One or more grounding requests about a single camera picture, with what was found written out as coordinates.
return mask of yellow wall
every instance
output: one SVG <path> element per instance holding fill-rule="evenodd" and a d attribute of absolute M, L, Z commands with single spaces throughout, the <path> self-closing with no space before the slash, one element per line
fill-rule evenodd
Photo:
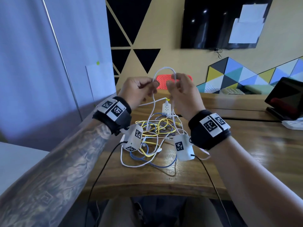
<path fill-rule="evenodd" d="M 303 55 L 303 0 L 273 0 L 256 49 L 224 50 L 255 73 L 261 73 Z M 161 67 L 193 77 L 196 85 L 206 80 L 208 66 L 219 61 L 213 51 L 180 49 L 184 0 L 152 0 L 132 49 L 160 48 L 148 76 Z M 162 74 L 171 73 L 164 70 Z M 146 76 L 131 50 L 119 81 L 121 88 L 129 76 Z"/>

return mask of wrist strap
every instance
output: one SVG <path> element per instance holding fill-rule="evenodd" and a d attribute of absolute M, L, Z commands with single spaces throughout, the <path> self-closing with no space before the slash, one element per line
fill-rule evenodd
<path fill-rule="evenodd" d="M 121 97 L 115 96 L 102 101 L 93 119 L 103 122 L 111 130 L 112 134 L 118 135 L 120 129 L 127 129 L 131 123 L 131 108 Z"/>
<path fill-rule="evenodd" d="M 230 126 L 217 114 L 200 111 L 188 123 L 191 129 L 191 143 L 210 150 L 231 135 Z"/>

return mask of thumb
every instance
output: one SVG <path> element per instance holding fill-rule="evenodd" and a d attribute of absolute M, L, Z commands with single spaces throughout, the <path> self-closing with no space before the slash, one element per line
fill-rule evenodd
<path fill-rule="evenodd" d="M 166 81 L 167 90 L 169 93 L 174 97 L 176 94 L 179 93 L 179 90 L 174 82 L 171 80 Z"/>
<path fill-rule="evenodd" d="M 153 81 L 153 82 L 150 82 L 148 83 L 144 88 L 143 88 L 143 91 L 144 91 L 144 95 L 150 93 L 150 92 L 153 92 L 157 87 L 159 87 L 159 83 L 157 81 Z"/>

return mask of tattoo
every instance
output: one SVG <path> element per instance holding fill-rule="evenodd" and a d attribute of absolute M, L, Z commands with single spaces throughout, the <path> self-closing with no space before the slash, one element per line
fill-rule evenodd
<path fill-rule="evenodd" d="M 58 226 L 110 135 L 99 122 L 52 150 L 0 196 L 0 226 Z"/>

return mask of wooden table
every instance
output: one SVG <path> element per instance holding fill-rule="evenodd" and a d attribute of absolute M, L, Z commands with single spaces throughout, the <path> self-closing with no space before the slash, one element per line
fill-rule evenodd
<path fill-rule="evenodd" d="M 204 104 L 210 110 L 219 113 L 231 126 L 232 136 L 265 168 L 285 183 L 296 194 L 303 198 L 303 132 L 286 129 L 274 117 L 264 110 L 265 96 L 261 95 L 219 95 L 201 94 Z M 156 98 L 168 97 L 160 91 Z M 162 101 L 156 103 L 161 111 Z M 132 122 L 146 120 L 150 114 L 150 105 L 135 110 Z M 189 131 L 187 121 L 181 118 L 184 129 Z M 112 136 L 99 157 L 95 168 L 79 198 L 87 198 L 92 184 L 104 166 L 113 147 L 121 135 Z M 199 157 L 206 157 L 194 146 Z M 120 148 L 110 158 L 106 168 L 94 187 L 92 198 L 102 200 L 117 196 L 139 195 L 185 195 L 216 198 L 210 180 L 197 160 L 176 161 L 165 169 L 150 165 L 140 168 L 127 168 L 120 163 Z M 170 164 L 176 155 L 173 145 L 165 143 L 162 151 L 153 163 L 165 166 Z M 123 152 L 123 161 L 136 165 L 137 161 Z M 205 161 L 210 176 L 223 199 L 229 199 L 227 190 L 212 160 Z"/>

